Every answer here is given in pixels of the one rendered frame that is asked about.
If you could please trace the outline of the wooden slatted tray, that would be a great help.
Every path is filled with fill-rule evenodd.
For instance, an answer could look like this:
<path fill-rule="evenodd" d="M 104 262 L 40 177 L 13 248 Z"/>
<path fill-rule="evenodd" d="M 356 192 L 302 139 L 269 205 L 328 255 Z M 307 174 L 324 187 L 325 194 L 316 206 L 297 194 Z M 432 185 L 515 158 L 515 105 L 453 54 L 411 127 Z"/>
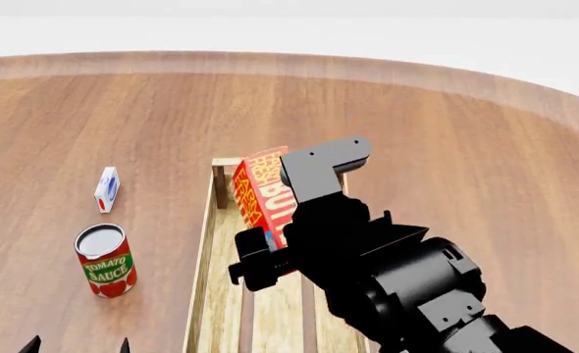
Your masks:
<path fill-rule="evenodd" d="M 300 273 L 256 293 L 231 283 L 234 236 L 245 229 L 231 182 L 240 161 L 212 161 L 183 353 L 371 353 L 369 340 L 333 317 L 323 290 Z"/>

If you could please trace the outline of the tomato sauce can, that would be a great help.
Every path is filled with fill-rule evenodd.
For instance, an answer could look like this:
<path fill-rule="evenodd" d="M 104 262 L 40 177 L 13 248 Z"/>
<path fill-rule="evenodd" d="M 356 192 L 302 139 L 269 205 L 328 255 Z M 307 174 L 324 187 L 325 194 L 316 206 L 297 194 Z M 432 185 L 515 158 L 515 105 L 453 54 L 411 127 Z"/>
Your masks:
<path fill-rule="evenodd" d="M 81 231 L 75 251 L 92 292 L 114 298 L 131 290 L 137 282 L 132 252 L 123 228 L 98 224 Z"/>

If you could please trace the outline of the red butter box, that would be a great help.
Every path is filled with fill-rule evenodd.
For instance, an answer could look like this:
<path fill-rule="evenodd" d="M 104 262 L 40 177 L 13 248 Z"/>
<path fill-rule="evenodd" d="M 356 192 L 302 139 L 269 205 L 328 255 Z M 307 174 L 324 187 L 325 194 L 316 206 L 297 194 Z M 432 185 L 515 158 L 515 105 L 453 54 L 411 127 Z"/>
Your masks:
<path fill-rule="evenodd" d="M 288 152 L 286 146 L 257 152 L 243 158 L 234 172 L 233 195 L 246 230 L 235 235 L 239 263 L 230 266 L 233 282 L 243 276 L 246 256 L 287 246 L 284 227 L 297 207 L 291 189 L 281 180 L 281 156 Z"/>

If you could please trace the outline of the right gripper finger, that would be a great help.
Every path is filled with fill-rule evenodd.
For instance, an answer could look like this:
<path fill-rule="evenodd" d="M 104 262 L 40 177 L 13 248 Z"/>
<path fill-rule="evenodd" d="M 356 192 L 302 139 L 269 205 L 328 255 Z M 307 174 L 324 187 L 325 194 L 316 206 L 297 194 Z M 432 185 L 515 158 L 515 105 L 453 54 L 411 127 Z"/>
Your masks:
<path fill-rule="evenodd" d="M 251 292 L 274 286 L 278 278 L 297 270 L 293 252 L 286 248 L 272 250 L 268 231 L 263 227 L 248 228 L 235 236 L 239 261 L 228 266 L 232 284 L 243 278 Z"/>

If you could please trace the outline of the small white blue box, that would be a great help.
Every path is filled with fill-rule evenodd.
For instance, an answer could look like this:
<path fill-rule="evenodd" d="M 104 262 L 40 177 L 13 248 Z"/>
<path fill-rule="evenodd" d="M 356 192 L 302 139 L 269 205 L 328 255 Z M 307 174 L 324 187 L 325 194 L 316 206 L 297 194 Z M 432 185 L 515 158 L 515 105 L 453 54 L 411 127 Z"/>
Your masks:
<path fill-rule="evenodd" d="M 120 187 L 116 167 L 106 167 L 94 191 L 94 199 L 101 214 L 109 214 Z"/>

